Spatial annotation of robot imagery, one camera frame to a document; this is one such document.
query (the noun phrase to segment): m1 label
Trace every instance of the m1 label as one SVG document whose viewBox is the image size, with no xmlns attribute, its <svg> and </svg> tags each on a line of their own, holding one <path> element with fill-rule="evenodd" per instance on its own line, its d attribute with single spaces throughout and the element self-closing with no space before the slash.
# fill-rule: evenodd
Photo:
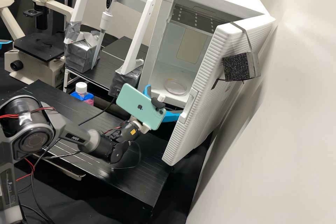
<svg viewBox="0 0 336 224">
<path fill-rule="evenodd" d="M 70 133 L 66 134 L 65 137 L 82 144 L 85 143 L 84 139 Z"/>
</svg>

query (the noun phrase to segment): metal strap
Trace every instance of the metal strap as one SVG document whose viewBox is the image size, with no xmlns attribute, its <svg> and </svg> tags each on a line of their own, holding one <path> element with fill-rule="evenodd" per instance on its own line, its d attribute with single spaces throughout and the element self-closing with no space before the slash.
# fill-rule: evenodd
<svg viewBox="0 0 336 224">
<path fill-rule="evenodd" d="M 251 46 L 251 42 L 250 42 L 250 39 L 248 38 L 249 36 L 247 35 L 246 30 L 245 30 L 243 27 L 237 25 L 237 24 L 234 23 L 234 22 L 230 22 L 230 24 L 232 24 L 233 26 L 236 26 L 237 28 L 239 28 L 240 30 L 242 30 L 243 33 L 245 33 L 245 35 L 246 35 L 246 37 L 247 37 L 247 42 L 248 42 L 248 44 L 249 44 L 248 46 L 250 47 L 250 51 L 251 51 L 251 53 L 253 53 L 253 51 L 252 51 L 252 46 Z"/>
</svg>

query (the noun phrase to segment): pink liquid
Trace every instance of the pink liquid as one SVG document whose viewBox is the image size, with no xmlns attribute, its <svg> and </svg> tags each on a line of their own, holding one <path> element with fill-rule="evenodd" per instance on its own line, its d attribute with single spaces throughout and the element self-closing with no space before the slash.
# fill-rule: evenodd
<svg viewBox="0 0 336 224">
<path fill-rule="evenodd" d="M 93 106 L 93 99 L 84 100 L 84 102 Z"/>
</svg>

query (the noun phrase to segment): wire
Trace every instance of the wire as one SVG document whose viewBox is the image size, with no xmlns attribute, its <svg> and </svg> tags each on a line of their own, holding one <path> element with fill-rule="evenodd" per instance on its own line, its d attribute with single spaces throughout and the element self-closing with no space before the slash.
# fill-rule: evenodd
<svg viewBox="0 0 336 224">
<path fill-rule="evenodd" d="M 84 124 L 84 123 L 86 123 L 86 122 L 92 120 L 93 118 L 96 118 L 97 116 L 100 116 L 102 113 L 104 113 L 104 112 L 105 112 L 109 107 L 111 107 L 111 105 L 115 102 L 115 100 L 117 99 L 117 96 L 118 96 L 118 94 L 116 94 L 116 95 L 113 97 L 113 100 L 110 102 L 110 104 L 109 104 L 106 108 L 104 108 L 104 110 L 100 111 L 98 114 L 96 114 L 96 115 L 94 115 L 94 116 L 92 116 L 92 117 L 90 117 L 90 118 L 88 118 L 88 119 L 85 119 L 84 121 L 82 121 L 81 123 L 79 123 L 78 126 L 81 126 L 82 124 Z"/>
<path fill-rule="evenodd" d="M 49 222 L 49 220 L 48 220 L 46 217 L 44 217 L 42 214 L 40 214 L 40 213 L 39 213 L 38 211 L 36 211 L 34 208 L 31 208 L 30 206 L 22 205 L 22 204 L 21 204 L 21 206 L 22 206 L 23 208 L 27 208 L 27 209 L 29 209 L 30 211 L 33 211 L 33 212 L 36 213 L 38 216 L 40 216 L 42 219 L 44 219 L 45 221 Z"/>
<path fill-rule="evenodd" d="M 20 193 L 25 193 L 25 192 L 27 192 L 27 191 L 24 191 L 24 190 L 26 190 L 27 188 L 30 188 L 30 186 L 31 186 L 31 184 L 29 184 L 29 185 L 27 185 L 26 187 L 23 187 L 22 189 L 20 189 L 17 193 L 18 194 L 20 194 Z"/>
<path fill-rule="evenodd" d="M 35 171 L 35 166 L 27 159 L 27 158 L 25 158 L 25 160 L 28 162 L 28 164 L 30 165 L 30 168 L 32 169 L 32 172 L 34 172 Z M 27 174 L 27 175 L 24 175 L 24 176 L 22 176 L 22 177 L 20 177 L 20 178 L 17 178 L 15 181 L 16 182 L 18 182 L 18 181 L 20 181 L 21 179 L 24 179 L 24 178 L 26 178 L 26 177 L 29 177 L 31 174 L 32 174 L 32 172 L 31 173 L 29 173 L 29 174 Z"/>
<path fill-rule="evenodd" d="M 39 161 L 43 158 L 43 156 L 59 141 L 60 139 L 57 139 L 52 145 L 50 145 L 45 152 L 38 158 L 38 160 L 36 161 L 34 168 L 36 168 L 36 165 L 39 163 Z M 37 205 L 37 207 L 39 208 L 39 210 L 44 214 L 44 216 L 46 216 L 49 220 L 50 223 L 55 224 L 54 221 L 47 215 L 47 213 L 43 210 L 43 208 L 40 206 L 40 204 L 38 203 L 37 199 L 36 199 L 36 195 L 35 195 L 35 189 L 34 189 L 34 169 L 31 168 L 31 176 L 30 176 L 30 183 L 31 183 L 31 190 L 33 193 L 33 198 L 35 200 L 35 203 Z"/>
<path fill-rule="evenodd" d="M 45 158 L 43 158 L 43 160 L 46 160 L 46 159 L 55 159 L 55 158 L 64 158 L 64 157 L 67 157 L 67 156 L 76 155 L 78 153 L 81 153 L 81 151 L 76 151 L 76 152 L 73 152 L 73 153 L 70 153 L 70 154 L 65 154 L 65 155 L 60 155 L 60 156 L 45 157 Z"/>
<path fill-rule="evenodd" d="M 119 127 L 116 127 L 116 128 L 113 128 L 113 129 L 109 129 L 108 131 L 105 131 L 105 132 L 104 132 L 104 134 L 106 134 L 106 133 L 110 132 L 111 130 L 114 130 L 114 129 L 115 129 L 115 130 L 117 130 L 117 129 L 120 129 L 120 128 L 121 128 L 121 126 L 119 126 Z"/>
<path fill-rule="evenodd" d="M 138 163 L 136 165 L 130 166 L 130 167 L 112 168 L 112 170 L 123 170 L 123 169 L 135 168 L 135 167 L 137 167 L 140 164 L 140 162 L 141 162 L 141 148 L 140 148 L 140 145 L 137 142 L 135 142 L 135 141 L 131 141 L 131 145 L 132 144 L 136 144 L 138 146 L 138 149 L 139 149 L 139 160 L 138 160 Z"/>
<path fill-rule="evenodd" d="M 40 111 L 40 110 L 53 110 L 53 111 L 55 111 L 55 108 L 54 107 L 42 107 L 42 108 L 38 108 L 38 109 L 30 111 L 30 113 L 35 113 L 35 112 Z M 17 118 L 19 118 L 19 114 L 0 115 L 0 119 L 2 119 L 2 118 L 14 118 L 14 119 L 17 119 Z"/>
<path fill-rule="evenodd" d="M 53 111 L 56 111 L 56 109 L 54 107 L 42 107 L 42 108 L 38 108 L 38 109 L 32 110 L 31 113 L 35 113 L 35 112 L 40 111 L 40 110 L 53 110 Z"/>
</svg>

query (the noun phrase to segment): bottle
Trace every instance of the bottle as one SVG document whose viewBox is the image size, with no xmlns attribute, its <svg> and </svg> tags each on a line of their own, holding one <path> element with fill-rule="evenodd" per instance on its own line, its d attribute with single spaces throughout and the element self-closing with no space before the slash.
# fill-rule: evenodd
<svg viewBox="0 0 336 224">
<path fill-rule="evenodd" d="M 93 94 L 88 92 L 88 87 L 85 82 L 77 82 L 76 83 L 76 91 L 71 94 L 73 97 L 77 98 L 78 100 L 82 100 L 87 104 L 93 106 Z"/>
</svg>

